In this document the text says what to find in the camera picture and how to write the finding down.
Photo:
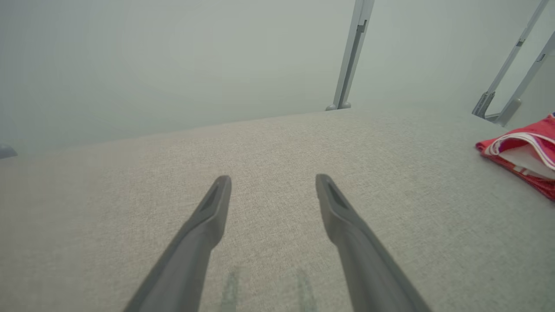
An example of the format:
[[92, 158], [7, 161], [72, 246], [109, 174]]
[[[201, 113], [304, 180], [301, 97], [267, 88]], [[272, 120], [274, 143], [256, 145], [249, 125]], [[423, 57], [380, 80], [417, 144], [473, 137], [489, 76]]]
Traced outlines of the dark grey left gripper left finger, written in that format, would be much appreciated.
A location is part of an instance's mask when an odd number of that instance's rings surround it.
[[231, 190], [230, 176], [216, 178], [124, 312], [198, 312], [210, 254], [225, 231]]

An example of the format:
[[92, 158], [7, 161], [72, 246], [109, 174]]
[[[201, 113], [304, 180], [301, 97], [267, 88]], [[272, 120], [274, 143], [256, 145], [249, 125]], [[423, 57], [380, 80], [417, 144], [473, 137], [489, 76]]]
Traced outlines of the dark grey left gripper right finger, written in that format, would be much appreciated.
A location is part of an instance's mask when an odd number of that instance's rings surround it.
[[337, 247], [353, 312], [432, 312], [332, 178], [315, 178], [325, 231]]

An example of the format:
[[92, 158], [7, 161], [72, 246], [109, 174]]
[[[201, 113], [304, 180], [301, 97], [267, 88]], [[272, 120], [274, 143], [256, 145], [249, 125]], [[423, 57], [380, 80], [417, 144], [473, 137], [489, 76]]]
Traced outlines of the red Bulls jersey white sleeves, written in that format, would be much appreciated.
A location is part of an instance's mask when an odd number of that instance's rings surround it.
[[555, 112], [475, 148], [555, 202]]

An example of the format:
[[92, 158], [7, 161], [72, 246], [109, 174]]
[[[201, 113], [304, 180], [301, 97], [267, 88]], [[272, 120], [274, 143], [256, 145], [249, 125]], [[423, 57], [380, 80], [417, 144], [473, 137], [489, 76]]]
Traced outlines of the white partition panel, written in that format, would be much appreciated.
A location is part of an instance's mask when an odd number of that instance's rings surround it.
[[0, 0], [19, 154], [321, 112], [355, 0]]
[[375, 0], [348, 101], [470, 114], [542, 0]]

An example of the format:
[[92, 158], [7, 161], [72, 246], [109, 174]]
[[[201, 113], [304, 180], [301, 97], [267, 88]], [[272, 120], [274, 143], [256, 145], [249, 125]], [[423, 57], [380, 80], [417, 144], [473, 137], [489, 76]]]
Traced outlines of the grey metal corner frame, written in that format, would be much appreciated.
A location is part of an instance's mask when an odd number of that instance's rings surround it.
[[517, 57], [522, 45], [525, 43], [534, 25], [537, 23], [537, 20], [539, 20], [541, 14], [543, 13], [543, 10], [545, 10], [545, 7], [548, 5], [549, 2], [550, 0], [541, 0], [539, 2], [539, 5], [533, 12], [533, 15], [531, 16], [529, 22], [527, 23], [526, 28], [519, 36], [519, 39], [517, 40], [516, 44], [513, 46], [511, 52], [509, 53], [507, 59], [502, 65], [498, 74], [492, 81], [491, 85], [488, 87], [487, 91], [481, 95], [479, 101], [477, 102], [476, 106], [472, 111], [473, 115], [476, 115], [482, 119], [486, 119], [487, 109], [490, 106], [491, 101], [493, 101], [493, 98], [498, 86], [501, 84], [502, 79], [505, 77], [505, 74], [507, 73], [508, 69], [511, 67], [511, 64], [514, 62], [515, 58]]

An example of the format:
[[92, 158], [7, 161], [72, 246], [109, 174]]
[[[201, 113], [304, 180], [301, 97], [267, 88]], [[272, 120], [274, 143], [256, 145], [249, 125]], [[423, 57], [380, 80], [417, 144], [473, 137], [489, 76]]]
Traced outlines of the grey partition post with foot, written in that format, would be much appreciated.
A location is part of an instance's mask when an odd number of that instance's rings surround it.
[[355, 75], [355, 72], [356, 72], [356, 67], [357, 67], [357, 64], [358, 64], [358, 61], [359, 61], [359, 56], [361, 55], [363, 41], [364, 41], [365, 36], [366, 36], [366, 32], [367, 32], [367, 28], [368, 28], [368, 25], [369, 25], [369, 20], [370, 20], [371, 14], [372, 14], [374, 3], [375, 3], [375, 0], [366, 0], [366, 3], [365, 3], [365, 10], [364, 10], [364, 17], [366, 18], [365, 26], [359, 26], [358, 27], [358, 33], [357, 33], [358, 48], [357, 48], [357, 51], [355, 53], [353, 53], [353, 57], [352, 57], [351, 61], [349, 62], [349, 64], [352, 65], [352, 68], [349, 69], [349, 71], [348, 71], [349, 80], [348, 80], [347, 85], [345, 85], [345, 88], [343, 89], [343, 91], [344, 91], [344, 93], [343, 93], [343, 104], [341, 105], [341, 107], [339, 109], [350, 107], [350, 104], [347, 102], [348, 96], [349, 96], [349, 91], [350, 91], [351, 85], [353, 83], [354, 75]]
[[341, 63], [339, 78], [337, 81], [337, 87], [334, 95], [334, 99], [331, 105], [328, 105], [325, 111], [332, 111], [335, 109], [339, 109], [343, 104], [343, 89], [345, 85], [347, 85], [349, 80], [349, 69], [352, 68], [352, 65], [349, 64], [353, 57], [353, 53], [357, 51], [358, 48], [358, 41], [357, 41], [357, 33], [359, 26], [365, 26], [364, 17], [364, 10], [365, 10], [365, 3], [366, 0], [355, 0], [355, 4], [353, 7], [353, 15], [351, 18], [351, 22], [349, 23], [349, 31], [347, 34], [347, 40], [345, 45], [345, 51], [343, 54], [343, 59]]
[[486, 117], [508, 130], [537, 122], [555, 112], [555, 31], [550, 37], [535, 26], [502, 79], [496, 83]]

